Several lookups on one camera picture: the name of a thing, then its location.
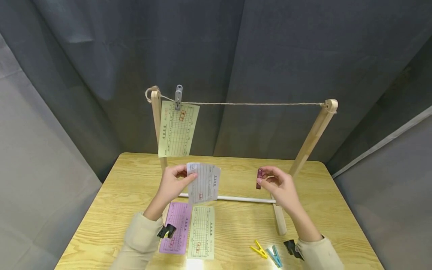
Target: red stamp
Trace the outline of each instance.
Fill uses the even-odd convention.
[[[185,116],[186,116],[186,111],[181,111],[179,120],[183,121]]]

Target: finger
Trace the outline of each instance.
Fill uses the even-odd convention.
[[[264,189],[268,190],[271,194],[273,194],[278,189],[278,186],[275,183],[267,182],[261,178],[257,178],[257,183]]]
[[[281,184],[280,181],[279,181],[279,179],[276,178],[276,177],[267,178],[266,181],[269,182],[269,183],[275,183],[278,186]]]
[[[185,178],[186,176],[187,176],[187,172],[186,171],[182,171],[182,172],[179,172],[177,174],[177,177],[183,177],[183,178]]]
[[[273,176],[273,174],[267,174],[265,172],[263,172],[263,174],[261,175],[262,179],[266,179],[267,177]]]
[[[281,178],[286,175],[284,171],[275,166],[263,166],[260,169],[263,170],[268,176],[276,176]]]
[[[187,170],[186,164],[176,165],[167,169],[175,176],[177,176],[180,172],[185,172]]]
[[[187,187],[190,183],[192,183],[196,178],[198,177],[198,174],[196,172],[188,175],[187,177],[179,180],[183,184],[183,188]]]

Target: paper ticket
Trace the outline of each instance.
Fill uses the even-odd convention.
[[[165,225],[169,223],[177,230],[172,238],[165,237],[162,239],[160,253],[185,254],[191,212],[192,206],[188,203],[170,203]]]
[[[176,111],[174,102],[162,101],[158,150],[160,158],[189,155],[199,110],[199,106],[182,103],[181,109]]]
[[[215,210],[212,206],[195,206],[192,210],[191,232],[187,257],[213,260],[215,257]]]
[[[217,200],[221,169],[212,164],[191,162],[187,174],[196,172],[198,177],[187,186],[189,204]]]

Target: wooden table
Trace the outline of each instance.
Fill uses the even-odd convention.
[[[169,166],[187,162],[220,167],[220,195],[269,198],[266,190],[255,189],[257,168],[275,165],[287,172],[293,161],[208,156],[168,159]],[[157,155],[120,155],[56,269],[108,269],[134,213],[149,204],[160,178]],[[303,206],[320,232],[332,241],[346,269],[383,269],[324,164],[306,162],[295,183]],[[187,198],[175,201],[187,202]],[[288,233],[279,236],[271,204],[213,201],[206,205],[215,207],[215,259],[156,252],[147,269],[277,269],[270,258],[265,260],[250,249],[255,239],[263,248],[276,245],[283,269],[301,269],[299,260],[283,245],[286,240],[297,239],[286,213]]]

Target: purple clip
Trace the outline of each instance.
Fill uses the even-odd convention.
[[[261,178],[263,176],[263,170],[258,169],[257,178]],[[257,189],[261,189],[261,186],[257,183]]]

